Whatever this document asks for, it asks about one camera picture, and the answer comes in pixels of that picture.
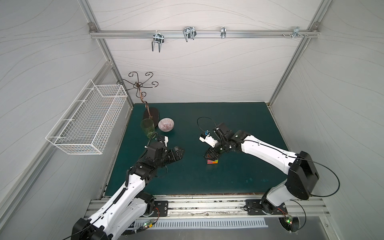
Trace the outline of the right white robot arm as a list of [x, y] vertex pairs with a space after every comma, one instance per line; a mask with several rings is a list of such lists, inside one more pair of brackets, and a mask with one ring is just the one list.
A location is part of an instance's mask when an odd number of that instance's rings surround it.
[[201, 142], [210, 146], [205, 153], [207, 162], [216, 163], [227, 152], [242, 152], [265, 161], [287, 175], [286, 180], [267, 190], [257, 204], [257, 208], [266, 215], [273, 214], [280, 205], [291, 199], [310, 198], [320, 177], [308, 153], [282, 150], [242, 130], [234, 133], [224, 123], [219, 124], [214, 133], [216, 138], [209, 131], [199, 137]]

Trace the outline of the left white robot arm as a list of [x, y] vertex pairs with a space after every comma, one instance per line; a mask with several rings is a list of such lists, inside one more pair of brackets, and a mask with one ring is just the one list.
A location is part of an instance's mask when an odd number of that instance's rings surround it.
[[114, 195], [88, 219], [80, 218], [73, 226], [71, 240], [116, 240], [139, 217], [150, 216], [154, 196], [144, 188], [159, 168], [180, 161], [185, 150], [168, 149], [163, 141], [147, 146], [143, 155], [126, 173], [126, 179]]

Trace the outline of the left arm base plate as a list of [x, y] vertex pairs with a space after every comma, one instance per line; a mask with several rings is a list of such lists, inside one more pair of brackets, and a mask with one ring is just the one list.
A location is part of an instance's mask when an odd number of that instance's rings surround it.
[[168, 201], [154, 201], [149, 208], [149, 217], [167, 217], [168, 216]]

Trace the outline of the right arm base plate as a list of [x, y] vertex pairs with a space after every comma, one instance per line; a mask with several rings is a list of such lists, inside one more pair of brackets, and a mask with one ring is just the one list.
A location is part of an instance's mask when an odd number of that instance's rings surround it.
[[267, 201], [259, 199], [246, 200], [243, 210], [250, 216], [286, 215], [288, 213], [284, 204], [276, 207]]

